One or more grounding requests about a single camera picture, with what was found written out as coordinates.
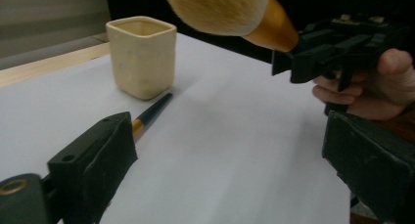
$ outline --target human hand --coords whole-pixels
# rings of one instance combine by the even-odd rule
[[[409,53],[396,49],[384,52],[376,70],[357,72],[350,86],[337,92],[339,79],[315,78],[312,89],[324,103],[348,105],[347,112],[367,119],[388,120],[415,101],[415,70]]]

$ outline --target brush handle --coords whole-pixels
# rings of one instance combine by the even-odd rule
[[[173,97],[171,93],[164,95],[132,121],[132,134],[134,139],[137,139],[141,132],[155,121],[171,97]]]

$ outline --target white wall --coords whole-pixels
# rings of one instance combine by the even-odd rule
[[[0,0],[0,59],[105,32],[107,0]]]

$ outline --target beige cup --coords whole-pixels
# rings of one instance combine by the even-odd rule
[[[119,89],[148,100],[173,84],[176,26],[132,17],[108,22],[106,28]]]

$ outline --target wooden edge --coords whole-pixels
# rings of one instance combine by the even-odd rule
[[[11,85],[64,67],[70,67],[108,55],[109,43],[92,46],[60,56],[0,70],[0,87]]]
[[[351,213],[350,224],[381,224],[381,223],[377,220]]]

